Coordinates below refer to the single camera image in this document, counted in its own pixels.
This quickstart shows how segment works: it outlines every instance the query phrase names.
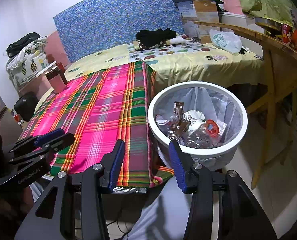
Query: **gray pants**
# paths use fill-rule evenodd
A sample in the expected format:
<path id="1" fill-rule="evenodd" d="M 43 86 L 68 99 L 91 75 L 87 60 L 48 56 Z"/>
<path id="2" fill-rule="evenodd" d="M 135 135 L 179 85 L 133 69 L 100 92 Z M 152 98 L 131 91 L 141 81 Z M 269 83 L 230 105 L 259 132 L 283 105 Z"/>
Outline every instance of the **gray pants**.
<path id="1" fill-rule="evenodd" d="M 183 194 L 176 178 L 171 178 L 154 201 L 142 209 L 141 217 L 123 240 L 182 240 L 191 200 L 192 195 Z"/>

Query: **fruit-patterned bedsheet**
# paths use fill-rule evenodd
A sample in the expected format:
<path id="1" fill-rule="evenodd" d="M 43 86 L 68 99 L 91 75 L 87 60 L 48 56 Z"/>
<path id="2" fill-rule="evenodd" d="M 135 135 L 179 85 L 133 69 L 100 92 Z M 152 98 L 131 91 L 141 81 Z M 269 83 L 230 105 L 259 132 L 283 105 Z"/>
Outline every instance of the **fruit-patterned bedsheet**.
<path id="1" fill-rule="evenodd" d="M 155 94 L 168 86 L 196 80 L 222 87 L 241 83 L 265 84 L 262 60 L 253 52 L 231 54 L 211 43 L 200 44 L 191 39 L 187 39 L 186 44 L 151 50 L 134 51 L 133 43 L 129 43 L 98 51 L 74 62 L 65 76 L 69 81 L 138 60 L 145 61 L 156 71 Z M 51 91 L 41 98 L 36 109 Z"/>

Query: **metal screw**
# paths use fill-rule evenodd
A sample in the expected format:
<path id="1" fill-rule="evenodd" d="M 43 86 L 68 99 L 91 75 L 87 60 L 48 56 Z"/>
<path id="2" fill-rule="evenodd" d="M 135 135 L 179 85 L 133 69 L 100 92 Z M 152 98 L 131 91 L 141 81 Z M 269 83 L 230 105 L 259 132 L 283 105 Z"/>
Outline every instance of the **metal screw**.
<path id="1" fill-rule="evenodd" d="M 236 177 L 236 176 L 237 176 L 237 172 L 236 172 L 236 171 L 233 171 L 233 170 L 228 171 L 228 174 L 229 174 L 231 177 Z"/>
<path id="2" fill-rule="evenodd" d="M 65 171 L 60 171 L 59 173 L 57 173 L 57 177 L 59 177 L 59 178 L 64 178 L 65 176 L 66 176 Z"/>
<path id="3" fill-rule="evenodd" d="M 193 164 L 193 168 L 196 169 L 196 170 L 199 170 L 199 169 L 202 168 L 202 164 L 200 164 L 200 163 L 194 163 Z"/>
<path id="4" fill-rule="evenodd" d="M 100 163 L 95 163 L 93 165 L 93 170 L 100 170 L 102 168 L 102 165 Z"/>

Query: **black bag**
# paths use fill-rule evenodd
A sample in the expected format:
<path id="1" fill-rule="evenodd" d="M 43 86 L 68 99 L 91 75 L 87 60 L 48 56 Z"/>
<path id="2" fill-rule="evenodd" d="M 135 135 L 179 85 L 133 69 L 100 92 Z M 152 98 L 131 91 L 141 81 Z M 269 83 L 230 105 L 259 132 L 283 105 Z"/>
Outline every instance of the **black bag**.
<path id="1" fill-rule="evenodd" d="M 10 46 L 6 49 L 7 55 L 9 58 L 16 56 L 27 44 L 37 40 L 40 37 L 41 36 L 37 33 L 29 33 L 25 35 L 20 40 L 10 44 Z"/>
<path id="2" fill-rule="evenodd" d="M 33 92 L 28 92 L 23 95 L 14 105 L 14 110 L 24 121 L 28 122 L 34 115 L 35 107 L 38 104 L 38 99 Z"/>

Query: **aluminum foil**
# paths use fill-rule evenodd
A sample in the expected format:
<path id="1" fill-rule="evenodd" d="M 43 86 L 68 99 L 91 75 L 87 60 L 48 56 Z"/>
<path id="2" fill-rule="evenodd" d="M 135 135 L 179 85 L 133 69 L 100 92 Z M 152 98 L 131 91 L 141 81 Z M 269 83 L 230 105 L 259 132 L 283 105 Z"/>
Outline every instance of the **aluminum foil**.
<path id="1" fill-rule="evenodd" d="M 45 174 L 43 179 L 51 181 L 53 176 Z M 113 194 L 130 194 L 130 193 L 147 193 L 147 188 L 145 187 L 116 187 L 113 189 Z"/>

